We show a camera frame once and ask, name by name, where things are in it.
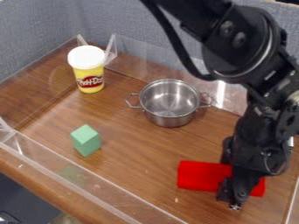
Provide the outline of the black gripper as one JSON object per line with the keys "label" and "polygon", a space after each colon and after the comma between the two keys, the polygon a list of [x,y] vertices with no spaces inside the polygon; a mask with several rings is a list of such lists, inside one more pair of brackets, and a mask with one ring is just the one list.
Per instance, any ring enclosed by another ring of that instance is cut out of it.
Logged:
{"label": "black gripper", "polygon": [[289,96],[279,109],[252,101],[239,118],[233,135],[223,141],[224,164],[232,177],[219,183],[216,200],[239,210],[261,177],[277,176],[289,165],[291,138],[299,134],[299,97]]}

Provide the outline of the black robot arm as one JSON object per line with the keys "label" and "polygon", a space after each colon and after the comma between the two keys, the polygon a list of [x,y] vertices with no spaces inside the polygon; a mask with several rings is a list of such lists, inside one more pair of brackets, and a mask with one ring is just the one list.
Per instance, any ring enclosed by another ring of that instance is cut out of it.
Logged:
{"label": "black robot arm", "polygon": [[299,135],[299,64],[271,14],[231,0],[140,0],[192,76],[239,84],[247,110],[223,141],[220,162],[232,176],[216,199],[239,210],[265,176],[285,172]]}

